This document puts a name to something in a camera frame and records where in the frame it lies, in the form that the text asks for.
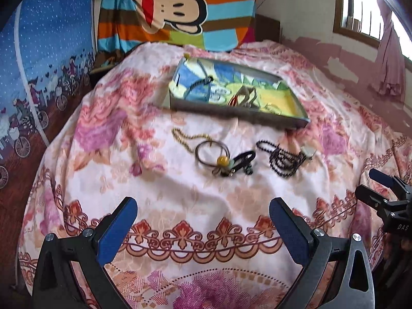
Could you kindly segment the brown hair tie yellow bead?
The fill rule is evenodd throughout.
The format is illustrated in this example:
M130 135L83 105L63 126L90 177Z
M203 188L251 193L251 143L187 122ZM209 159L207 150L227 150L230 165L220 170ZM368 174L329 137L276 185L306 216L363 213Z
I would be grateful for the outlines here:
M221 169L229 166L230 151L220 141L204 141L195 147L195 159L204 166Z

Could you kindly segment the blue silicone watch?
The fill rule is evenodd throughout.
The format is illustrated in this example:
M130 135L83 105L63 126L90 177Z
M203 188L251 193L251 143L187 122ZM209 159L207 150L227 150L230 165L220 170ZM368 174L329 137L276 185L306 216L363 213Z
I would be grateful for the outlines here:
M190 59L179 72L185 86L182 98L192 102L224 104L232 91L222 83L214 71L214 64L201 59Z

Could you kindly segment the pink floral bed sheet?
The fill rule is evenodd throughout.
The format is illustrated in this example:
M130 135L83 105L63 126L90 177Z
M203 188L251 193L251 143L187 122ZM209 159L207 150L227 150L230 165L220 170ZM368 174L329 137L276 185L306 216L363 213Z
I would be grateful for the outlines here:
M268 216L275 197L329 235L359 233L376 264L382 222L354 191L370 182L373 168L411 180L410 134L395 132L306 57L270 41L214 58L283 78L309 115L306 128L280 131L163 109L185 53L207 56L192 46L137 48L83 98L46 149L19 240L26 287L47 234L77 236L126 196L137 201L138 216L106 269L133 308L274 308L299 274ZM175 140L174 128L220 140L233 155L259 140L316 152L289 179L271 170L262 151L252 175L222 178Z

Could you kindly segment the pink window curtain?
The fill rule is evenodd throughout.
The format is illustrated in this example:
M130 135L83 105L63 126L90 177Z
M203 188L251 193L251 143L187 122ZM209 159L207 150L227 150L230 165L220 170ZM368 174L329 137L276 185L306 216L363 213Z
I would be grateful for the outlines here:
M370 86L382 97L403 102L406 86L405 59L399 36L394 29L389 5L385 0L377 0L377 4L383 19L383 37L379 43Z

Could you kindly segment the grey tray with dinosaur towel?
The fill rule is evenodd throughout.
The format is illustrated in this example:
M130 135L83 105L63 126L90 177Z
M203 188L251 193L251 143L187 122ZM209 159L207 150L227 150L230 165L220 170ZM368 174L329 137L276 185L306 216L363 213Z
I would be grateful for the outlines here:
M224 104L192 102L182 98L185 86L179 72L190 59L214 64L218 79L232 91ZM216 59L184 57L169 82L164 106L198 114L236 117L255 124L285 129L304 128L310 123L301 102L280 76Z

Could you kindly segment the wooden framed window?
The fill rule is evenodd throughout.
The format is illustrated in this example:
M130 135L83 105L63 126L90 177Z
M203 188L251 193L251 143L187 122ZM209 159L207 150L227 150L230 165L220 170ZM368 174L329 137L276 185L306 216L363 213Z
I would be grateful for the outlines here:
M335 0L334 33L378 48L383 28L378 0Z

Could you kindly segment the dark wooden headboard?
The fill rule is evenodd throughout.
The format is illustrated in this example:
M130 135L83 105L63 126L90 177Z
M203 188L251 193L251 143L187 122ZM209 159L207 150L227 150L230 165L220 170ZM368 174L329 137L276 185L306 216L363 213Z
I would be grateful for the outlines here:
M256 14L255 39L256 41L271 40L274 42L281 42L280 21Z

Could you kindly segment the blue bicycle print curtain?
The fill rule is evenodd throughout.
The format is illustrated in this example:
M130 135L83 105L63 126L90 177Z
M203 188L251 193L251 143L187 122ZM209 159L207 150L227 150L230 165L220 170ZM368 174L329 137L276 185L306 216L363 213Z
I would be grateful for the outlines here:
M1 187L89 85L92 0L1 0Z

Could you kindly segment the striped monkey cartoon blanket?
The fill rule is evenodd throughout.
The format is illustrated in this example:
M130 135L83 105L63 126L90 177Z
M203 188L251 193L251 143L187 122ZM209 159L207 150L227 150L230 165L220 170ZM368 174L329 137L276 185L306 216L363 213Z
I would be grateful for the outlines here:
M256 0L101 0L97 47L127 53L144 42L230 51L253 27Z

